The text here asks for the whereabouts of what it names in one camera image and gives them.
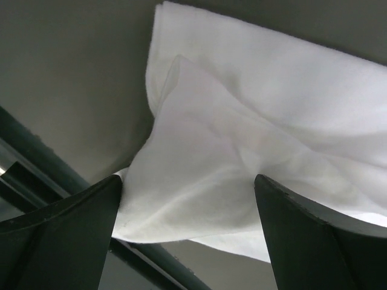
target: cloth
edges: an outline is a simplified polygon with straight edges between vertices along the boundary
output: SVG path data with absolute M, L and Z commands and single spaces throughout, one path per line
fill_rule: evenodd
M 164 2 L 146 89 L 154 129 L 122 173 L 115 237 L 191 239 L 269 261 L 253 190 L 259 173 L 387 225 L 384 66 Z

